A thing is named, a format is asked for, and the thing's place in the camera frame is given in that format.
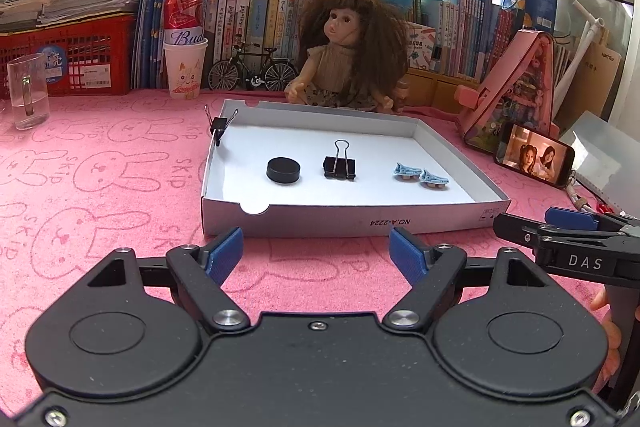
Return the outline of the right hand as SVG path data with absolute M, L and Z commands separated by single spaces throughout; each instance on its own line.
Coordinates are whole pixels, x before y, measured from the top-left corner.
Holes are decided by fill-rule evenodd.
M 593 386 L 594 392 L 599 392 L 617 372 L 620 367 L 620 344 L 622 343 L 622 333 L 620 328 L 613 322 L 610 299 L 605 289 L 601 289 L 589 305 L 591 311 L 606 310 L 603 315 L 601 325 L 608 340 L 608 354 L 606 355 L 602 369 L 597 381 Z

